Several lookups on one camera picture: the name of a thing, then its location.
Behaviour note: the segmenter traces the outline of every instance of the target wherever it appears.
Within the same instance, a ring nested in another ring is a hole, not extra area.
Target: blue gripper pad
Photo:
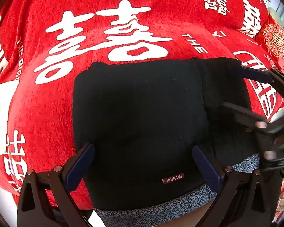
[[[208,157],[206,157],[205,153],[197,145],[193,146],[192,155],[193,160],[211,191],[220,194],[222,192],[224,177],[222,168],[217,168],[215,162],[209,158],[210,156],[208,155]]]
[[[95,147],[93,144],[89,144],[65,177],[64,188],[67,192],[72,192],[77,189],[94,157]]]

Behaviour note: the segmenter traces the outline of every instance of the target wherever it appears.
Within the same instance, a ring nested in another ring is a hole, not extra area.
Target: gray speckled cloth
[[[254,154],[233,166],[237,172],[251,173],[259,169],[259,154]],[[169,202],[128,211],[95,209],[106,227],[151,227],[181,217],[217,197],[206,184]]]

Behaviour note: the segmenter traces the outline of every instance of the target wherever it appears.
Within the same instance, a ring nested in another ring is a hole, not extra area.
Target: round gold pattern
[[[268,50],[271,50],[274,56],[284,58],[284,30],[277,25],[269,24],[263,30],[263,35]]]

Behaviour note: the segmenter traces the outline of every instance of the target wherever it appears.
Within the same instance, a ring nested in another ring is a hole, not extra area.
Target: black cloth
[[[96,156],[84,181],[95,208],[129,210],[170,201],[204,183],[191,149],[206,144],[223,165],[257,152],[252,132],[219,113],[222,102],[250,109],[234,59],[95,62],[74,83],[76,151]],[[169,184],[162,179],[184,173]]]

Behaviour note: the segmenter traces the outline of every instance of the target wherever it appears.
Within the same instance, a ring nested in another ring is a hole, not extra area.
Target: red blanket
[[[19,195],[27,168],[75,153],[73,81],[94,61],[225,56],[268,69],[276,63],[253,39],[267,18],[263,0],[11,0],[0,12],[0,186]],[[270,119],[281,97],[246,83],[253,111]],[[92,208],[84,182],[71,195]]]

